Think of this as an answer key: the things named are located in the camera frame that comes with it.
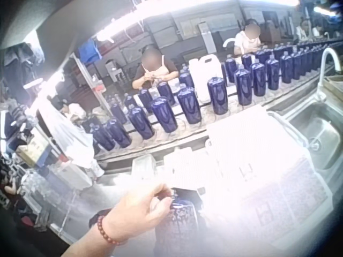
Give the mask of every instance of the blue cloth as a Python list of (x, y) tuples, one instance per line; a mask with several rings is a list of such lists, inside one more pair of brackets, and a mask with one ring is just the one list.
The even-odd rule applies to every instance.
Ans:
[(80, 60), (84, 64), (91, 64), (102, 58), (93, 39), (88, 39), (80, 48)]

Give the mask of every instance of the metal pole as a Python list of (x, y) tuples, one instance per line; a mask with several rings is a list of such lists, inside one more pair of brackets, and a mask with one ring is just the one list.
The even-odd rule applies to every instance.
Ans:
[(88, 83), (89, 87), (91, 88), (91, 90), (93, 91), (96, 99), (98, 99), (101, 107), (105, 110), (105, 112), (107, 113), (107, 115), (109, 115), (110, 117), (112, 116), (112, 113), (110, 111), (110, 106), (108, 105), (108, 103), (106, 102), (105, 98), (103, 97), (103, 95), (100, 92), (97, 92), (94, 90), (95, 88), (95, 83), (92, 81), (92, 77), (90, 75), (90, 73), (88, 72), (86, 66), (75, 56), (74, 53), (71, 54), (71, 57), (74, 58), (77, 66), (79, 67), (82, 75), (84, 76), (84, 78), (86, 79), (86, 82)]

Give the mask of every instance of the sink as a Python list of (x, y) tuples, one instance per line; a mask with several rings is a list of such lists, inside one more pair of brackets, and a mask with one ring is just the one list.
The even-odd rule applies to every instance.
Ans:
[(316, 169), (327, 170), (342, 152), (343, 117), (326, 103), (312, 103), (289, 122), (309, 141)]

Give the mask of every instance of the bracelet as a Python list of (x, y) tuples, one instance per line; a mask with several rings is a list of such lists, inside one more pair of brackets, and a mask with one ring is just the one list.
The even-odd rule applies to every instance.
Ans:
[(113, 244), (113, 245), (116, 245), (116, 246), (119, 246), (119, 245), (123, 245), (125, 244), (128, 240), (124, 240), (122, 242), (117, 242), (116, 240), (113, 240), (112, 238), (110, 238), (106, 232), (103, 230), (103, 227), (102, 227), (102, 220), (105, 216), (100, 216), (98, 218), (98, 229), (100, 231), (100, 234), (102, 235), (102, 237), (110, 244)]

